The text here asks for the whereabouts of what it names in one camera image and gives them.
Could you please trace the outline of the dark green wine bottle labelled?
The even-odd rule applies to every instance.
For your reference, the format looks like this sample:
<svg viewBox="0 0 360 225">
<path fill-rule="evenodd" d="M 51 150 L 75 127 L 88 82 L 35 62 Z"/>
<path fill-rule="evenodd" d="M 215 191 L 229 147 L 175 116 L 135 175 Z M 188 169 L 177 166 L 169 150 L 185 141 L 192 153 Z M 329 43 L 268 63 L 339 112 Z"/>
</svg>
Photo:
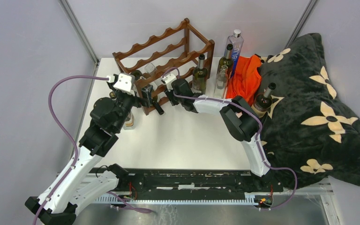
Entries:
<svg viewBox="0 0 360 225">
<path fill-rule="evenodd" d="M 136 81 L 146 80 L 146 78 L 143 76 L 143 74 L 140 70 L 135 70 L 135 71 L 131 72 L 130 74 L 135 76 Z M 154 92 L 157 88 L 157 85 L 154 82 L 151 82 L 150 84 L 153 86 L 153 92 Z M 153 97 L 152 106 L 157 110 L 159 115 L 162 115 L 165 113 L 164 110 L 162 109 L 162 107 L 158 103 L 158 96 Z"/>
</svg>

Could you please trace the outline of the tall clear glass bottle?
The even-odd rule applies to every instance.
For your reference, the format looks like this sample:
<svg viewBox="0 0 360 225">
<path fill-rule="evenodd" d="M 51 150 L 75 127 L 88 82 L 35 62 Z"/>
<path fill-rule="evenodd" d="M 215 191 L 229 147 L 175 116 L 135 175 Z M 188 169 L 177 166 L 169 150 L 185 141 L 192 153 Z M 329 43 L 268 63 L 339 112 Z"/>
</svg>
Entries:
<svg viewBox="0 0 360 225">
<path fill-rule="evenodd" d="M 157 68 L 153 63 L 148 63 L 144 67 L 145 72 L 150 75 L 150 77 L 154 76 L 156 74 Z M 161 85 L 161 82 L 159 80 L 155 80 L 154 83 L 159 86 Z"/>
</svg>

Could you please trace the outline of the small clear glass bottle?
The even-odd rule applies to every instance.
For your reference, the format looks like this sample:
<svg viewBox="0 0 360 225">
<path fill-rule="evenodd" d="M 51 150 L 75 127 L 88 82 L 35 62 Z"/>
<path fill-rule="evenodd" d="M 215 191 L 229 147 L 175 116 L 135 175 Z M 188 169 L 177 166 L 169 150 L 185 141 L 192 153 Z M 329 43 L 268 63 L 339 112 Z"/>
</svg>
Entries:
<svg viewBox="0 0 360 225">
<path fill-rule="evenodd" d="M 213 96 L 215 98 L 224 98 L 225 90 L 228 82 L 227 74 L 228 66 L 223 65 L 220 67 L 219 72 L 216 75 L 216 82 Z"/>
</svg>

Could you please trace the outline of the dark wine bottle silver neck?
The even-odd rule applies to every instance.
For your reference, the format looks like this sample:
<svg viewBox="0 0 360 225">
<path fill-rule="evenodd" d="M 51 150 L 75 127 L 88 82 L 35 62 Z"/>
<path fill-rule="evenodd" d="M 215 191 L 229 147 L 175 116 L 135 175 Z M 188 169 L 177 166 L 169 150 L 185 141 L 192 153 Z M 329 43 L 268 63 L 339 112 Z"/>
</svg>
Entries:
<svg viewBox="0 0 360 225">
<path fill-rule="evenodd" d="M 231 72 L 234 65 L 232 59 L 232 51 L 233 51 L 233 44 L 227 44 L 224 56 L 221 57 L 218 62 L 217 73 L 221 71 L 222 66 L 227 66 L 228 67 L 227 74 L 228 76 L 231 76 Z"/>
</svg>

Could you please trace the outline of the blue square glass bottle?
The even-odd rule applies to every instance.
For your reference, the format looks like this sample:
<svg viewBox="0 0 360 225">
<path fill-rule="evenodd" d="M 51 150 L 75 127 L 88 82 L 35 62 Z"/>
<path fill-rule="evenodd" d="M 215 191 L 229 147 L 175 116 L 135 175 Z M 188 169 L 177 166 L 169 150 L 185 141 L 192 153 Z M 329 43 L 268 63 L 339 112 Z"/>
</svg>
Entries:
<svg viewBox="0 0 360 225">
<path fill-rule="evenodd" d="M 243 45 L 244 39 L 241 36 L 241 30 L 239 29 L 235 29 L 233 31 L 233 34 L 227 37 L 227 41 L 226 44 L 232 44 L 233 45 L 233 49 L 232 49 L 232 54 L 231 54 L 231 58 L 233 60 L 233 67 L 232 67 L 232 72 L 231 72 L 231 78 L 234 76 L 235 74 L 235 69 L 240 57 L 240 52 L 242 49 L 242 45 Z"/>
</svg>

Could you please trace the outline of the dark wine bottle brown label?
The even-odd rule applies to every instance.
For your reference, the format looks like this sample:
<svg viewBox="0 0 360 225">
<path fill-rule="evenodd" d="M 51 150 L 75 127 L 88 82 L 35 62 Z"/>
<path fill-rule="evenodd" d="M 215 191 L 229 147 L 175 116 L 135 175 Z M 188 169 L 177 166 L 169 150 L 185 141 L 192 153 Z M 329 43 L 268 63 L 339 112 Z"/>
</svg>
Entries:
<svg viewBox="0 0 360 225">
<path fill-rule="evenodd" d="M 267 112 L 267 110 L 271 107 L 271 95 L 275 89 L 276 84 L 274 82 L 271 82 L 263 93 L 260 93 L 255 97 L 251 108 L 259 118 L 262 118 Z"/>
</svg>

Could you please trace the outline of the clear square bottle black cap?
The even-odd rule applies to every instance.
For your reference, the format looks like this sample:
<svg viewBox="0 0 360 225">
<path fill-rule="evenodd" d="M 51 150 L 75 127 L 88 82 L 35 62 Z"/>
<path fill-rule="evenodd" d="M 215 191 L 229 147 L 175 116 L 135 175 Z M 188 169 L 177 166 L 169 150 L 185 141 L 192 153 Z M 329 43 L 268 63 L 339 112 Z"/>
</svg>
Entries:
<svg viewBox="0 0 360 225">
<path fill-rule="evenodd" d="M 128 116 L 125 119 L 123 129 L 124 130 L 131 130 L 135 128 L 135 118 L 132 112 L 128 114 Z"/>
</svg>

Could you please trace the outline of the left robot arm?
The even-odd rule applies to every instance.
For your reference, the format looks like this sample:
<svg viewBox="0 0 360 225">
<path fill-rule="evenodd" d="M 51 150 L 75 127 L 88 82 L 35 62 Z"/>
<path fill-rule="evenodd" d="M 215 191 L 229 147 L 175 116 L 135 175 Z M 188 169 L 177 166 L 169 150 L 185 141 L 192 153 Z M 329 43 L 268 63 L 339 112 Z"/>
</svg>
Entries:
<svg viewBox="0 0 360 225">
<path fill-rule="evenodd" d="M 109 83 L 116 99 L 104 97 L 95 102 L 89 128 L 79 141 L 71 160 L 48 189 L 38 197 L 29 197 L 26 207 L 45 225 L 71 225 L 89 204 L 103 194 L 131 188 L 134 177 L 118 164 L 108 168 L 92 182 L 79 187 L 90 170 L 101 161 L 118 140 L 132 107 L 141 107 L 133 86 Z"/>
</svg>

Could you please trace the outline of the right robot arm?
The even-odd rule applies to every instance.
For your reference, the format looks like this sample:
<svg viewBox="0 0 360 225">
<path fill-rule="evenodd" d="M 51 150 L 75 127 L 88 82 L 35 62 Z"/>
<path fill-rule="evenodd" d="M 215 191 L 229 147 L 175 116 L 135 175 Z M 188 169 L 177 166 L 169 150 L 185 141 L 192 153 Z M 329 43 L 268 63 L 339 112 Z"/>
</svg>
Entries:
<svg viewBox="0 0 360 225">
<path fill-rule="evenodd" d="M 271 165 L 260 138 L 262 124 L 243 97 L 219 99 L 193 93 L 185 79 L 168 78 L 163 83 L 171 104 L 181 104 L 186 111 L 193 113 L 221 116 L 230 135 L 244 148 L 250 170 L 255 175 L 252 178 L 253 188 L 264 191 L 271 185 L 267 175 Z"/>
</svg>

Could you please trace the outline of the brown wooden wine rack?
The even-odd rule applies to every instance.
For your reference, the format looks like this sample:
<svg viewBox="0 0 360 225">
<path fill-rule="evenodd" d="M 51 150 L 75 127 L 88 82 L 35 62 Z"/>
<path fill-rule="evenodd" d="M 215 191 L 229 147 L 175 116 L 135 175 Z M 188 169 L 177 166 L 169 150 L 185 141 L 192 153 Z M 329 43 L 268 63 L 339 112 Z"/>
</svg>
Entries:
<svg viewBox="0 0 360 225">
<path fill-rule="evenodd" d="M 176 33 L 184 34 L 184 37 L 180 39 L 180 41 L 176 44 L 165 45 L 164 41 L 166 38 L 174 35 Z M 198 51 L 192 51 L 190 48 L 190 40 L 191 35 L 194 34 L 198 39 L 200 39 L 204 43 L 204 47 Z M 165 49 L 162 51 L 155 51 L 152 55 L 147 59 L 138 60 L 135 65 L 132 67 L 125 66 L 122 61 L 124 59 L 128 59 L 131 56 L 134 56 L 136 53 L 146 49 L 147 47 L 158 44 L 159 46 L 165 46 Z M 137 94 L 142 95 L 142 89 L 155 81 L 161 81 L 161 76 L 172 67 L 180 68 L 183 65 L 188 64 L 189 62 L 195 63 L 193 67 L 189 67 L 188 71 L 185 73 L 180 72 L 180 78 L 186 79 L 191 77 L 193 74 L 193 70 L 198 65 L 198 57 L 201 54 L 207 54 L 206 59 L 204 60 L 203 66 L 211 71 L 211 65 L 213 61 L 213 53 L 214 53 L 215 42 L 210 39 L 208 40 L 204 35 L 202 35 L 195 27 L 190 24 L 189 19 L 185 18 L 183 21 L 179 23 L 176 28 L 167 28 L 163 34 L 156 36 L 152 35 L 149 39 L 143 44 L 133 44 L 131 49 L 127 52 L 114 52 L 112 55 L 119 67 L 121 72 L 130 74 L 136 70 L 140 70 L 142 67 L 146 66 L 149 63 L 153 63 L 156 60 L 161 60 L 167 56 L 167 54 L 175 51 L 182 50 L 182 53 L 177 58 L 169 59 L 165 64 L 156 65 L 156 72 L 152 75 L 147 72 L 143 73 L 143 76 L 146 78 L 145 80 L 138 80 L 135 82 L 135 88 L 137 90 Z"/>
</svg>

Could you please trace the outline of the black floral blanket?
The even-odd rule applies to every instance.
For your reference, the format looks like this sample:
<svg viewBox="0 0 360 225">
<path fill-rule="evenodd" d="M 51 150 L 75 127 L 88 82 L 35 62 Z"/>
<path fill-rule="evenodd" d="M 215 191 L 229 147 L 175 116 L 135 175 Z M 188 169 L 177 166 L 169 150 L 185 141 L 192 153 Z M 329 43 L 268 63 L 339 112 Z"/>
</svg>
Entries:
<svg viewBox="0 0 360 225">
<path fill-rule="evenodd" d="M 331 176 L 360 186 L 360 118 L 330 81 L 321 35 L 296 38 L 257 71 L 259 92 L 276 84 L 261 142 L 282 185 L 303 188 Z"/>
</svg>

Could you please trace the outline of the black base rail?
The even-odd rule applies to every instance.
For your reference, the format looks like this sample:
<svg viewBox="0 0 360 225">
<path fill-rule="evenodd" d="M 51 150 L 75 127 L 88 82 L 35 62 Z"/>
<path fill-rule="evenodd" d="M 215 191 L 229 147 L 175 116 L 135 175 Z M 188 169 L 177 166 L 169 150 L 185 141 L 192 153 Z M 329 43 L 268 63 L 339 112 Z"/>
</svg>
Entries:
<svg viewBox="0 0 360 225">
<path fill-rule="evenodd" d="M 249 170 L 185 170 L 128 168 L 112 192 L 131 203 L 256 203 L 249 194 L 282 192 L 282 184 L 269 175 L 260 178 Z"/>
</svg>

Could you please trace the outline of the left aluminium corner post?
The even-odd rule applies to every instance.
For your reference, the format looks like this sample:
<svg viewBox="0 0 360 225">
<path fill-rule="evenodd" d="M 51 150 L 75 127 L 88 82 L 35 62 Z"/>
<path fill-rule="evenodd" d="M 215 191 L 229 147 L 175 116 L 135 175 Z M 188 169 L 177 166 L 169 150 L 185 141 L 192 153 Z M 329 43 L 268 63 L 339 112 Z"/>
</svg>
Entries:
<svg viewBox="0 0 360 225">
<path fill-rule="evenodd" d="M 76 34 L 78 35 L 79 39 L 81 40 L 84 48 L 86 49 L 88 55 L 90 56 L 91 60 L 97 66 L 100 62 L 99 57 L 95 53 L 90 41 L 88 40 L 81 24 L 79 23 L 74 11 L 72 10 L 68 0 L 58 0 L 62 9 L 64 10 L 67 18 L 69 19 L 72 27 L 74 28 Z"/>
</svg>

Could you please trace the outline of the aluminium corner post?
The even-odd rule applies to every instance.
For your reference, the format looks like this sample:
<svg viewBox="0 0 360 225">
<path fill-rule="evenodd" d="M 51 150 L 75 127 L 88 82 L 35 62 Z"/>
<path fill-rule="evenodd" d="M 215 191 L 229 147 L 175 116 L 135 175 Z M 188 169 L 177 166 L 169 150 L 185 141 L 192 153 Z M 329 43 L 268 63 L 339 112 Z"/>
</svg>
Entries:
<svg viewBox="0 0 360 225">
<path fill-rule="evenodd" d="M 308 21 L 311 13 L 315 9 L 319 0 L 309 0 L 307 6 L 305 7 L 301 17 L 299 18 L 295 28 L 293 29 L 288 41 L 285 44 L 285 48 L 287 48 L 300 34 L 302 29 L 304 28 L 306 22 Z"/>
<path fill-rule="evenodd" d="M 58 0 L 62 9 L 64 10 L 67 18 L 69 19 L 72 27 L 74 28 L 76 34 L 78 35 L 79 39 L 81 40 L 84 48 L 86 49 L 88 55 L 90 56 L 91 60 L 97 66 L 100 62 L 99 57 L 95 53 L 90 41 L 88 40 L 81 24 L 79 23 L 74 11 L 72 10 L 68 0 Z"/>
</svg>

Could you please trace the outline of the right aluminium corner post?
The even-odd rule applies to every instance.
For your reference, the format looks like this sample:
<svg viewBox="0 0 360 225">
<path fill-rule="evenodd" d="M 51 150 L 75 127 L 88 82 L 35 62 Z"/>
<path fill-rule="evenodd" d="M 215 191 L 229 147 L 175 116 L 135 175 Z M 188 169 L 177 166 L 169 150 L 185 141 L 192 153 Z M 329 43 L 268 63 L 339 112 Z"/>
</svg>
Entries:
<svg viewBox="0 0 360 225">
<path fill-rule="evenodd" d="M 307 6 L 305 7 L 301 17 L 299 18 L 295 28 L 293 29 L 288 41 L 285 44 L 285 48 L 287 48 L 300 34 L 302 29 L 304 28 L 306 22 L 308 21 L 311 13 L 315 9 L 319 0 L 309 0 Z"/>
</svg>

